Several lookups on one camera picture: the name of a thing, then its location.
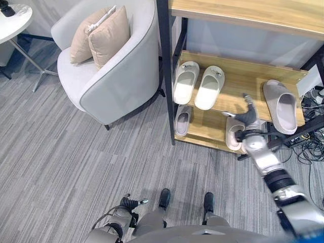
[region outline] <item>beige pillow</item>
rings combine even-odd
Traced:
[[[97,68],[102,68],[129,38],[130,27],[123,6],[89,35],[89,46]]]
[[[71,63],[80,63],[86,61],[92,57],[89,47],[89,34],[87,32],[90,25],[98,22],[110,8],[100,9],[86,18],[77,28],[73,37],[71,49],[70,49],[70,61]]]

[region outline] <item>gray slipper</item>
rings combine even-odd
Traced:
[[[295,96],[273,79],[263,85],[263,93],[274,127],[281,133],[294,134],[297,129]]]
[[[189,130],[192,107],[179,105],[175,119],[175,133],[178,136],[186,136]]]

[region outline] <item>black metal frame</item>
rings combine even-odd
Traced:
[[[169,114],[169,125],[170,125],[170,134],[172,145],[175,145],[174,139],[174,118],[177,111],[177,104],[173,102],[173,84],[175,70],[181,56],[182,50],[186,49],[187,42],[187,28],[188,28],[188,19],[182,17],[181,22],[181,33],[177,41],[175,51],[172,55],[172,26],[175,22],[176,17],[172,16],[169,10],[169,1],[168,0],[157,0],[157,14],[158,14],[158,23],[160,31],[160,40],[161,40],[161,50],[162,50],[162,61],[163,61],[163,72],[166,85],[166,95],[168,103],[168,114]],[[309,70],[315,64],[317,64],[321,80],[324,84],[324,67],[322,64],[322,58],[324,55],[324,45],[301,67],[301,69]],[[313,120],[308,121],[305,125],[299,127],[295,134],[286,136],[284,142],[288,142],[292,139],[300,137],[303,134],[308,132],[318,130],[324,127],[324,115],[320,115]],[[282,140],[274,139],[268,143],[269,148],[274,148],[280,145]],[[241,155],[238,160],[243,160],[248,158],[247,154]]]
[[[176,114],[177,106],[175,106],[173,102],[173,83],[179,57],[181,56],[182,50],[186,49],[188,19],[182,18],[181,33],[177,41],[175,51],[172,55],[172,26],[175,22],[176,17],[171,16],[170,14],[168,0],[157,0],[156,3],[160,30],[163,72],[166,85],[171,143],[172,145],[175,145],[174,117]]]
[[[319,72],[319,76],[322,79],[324,85],[324,66],[322,58],[324,56],[324,45],[321,46],[318,51],[300,68],[303,70],[310,70],[315,64]]]

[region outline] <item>blue part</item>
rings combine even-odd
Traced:
[[[315,238],[299,239],[296,241],[296,243],[324,243],[324,231],[322,231],[321,234]]]

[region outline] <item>slipper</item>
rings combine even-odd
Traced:
[[[186,136],[189,130],[192,107],[179,105],[175,119],[175,133],[178,136]]]
[[[294,134],[297,129],[296,98],[279,81],[269,80],[263,85],[274,127],[281,133]]]
[[[177,68],[173,100],[179,105],[189,103],[194,85],[199,75],[199,65],[196,62],[185,62]]]
[[[242,143],[237,142],[235,138],[235,132],[239,130],[245,130],[244,124],[232,117],[228,117],[226,120],[226,146],[234,151],[242,149],[242,151],[246,153],[245,149],[242,147]]]
[[[220,67],[208,67],[201,80],[201,84],[194,100],[194,104],[201,110],[211,109],[224,85],[225,74]]]

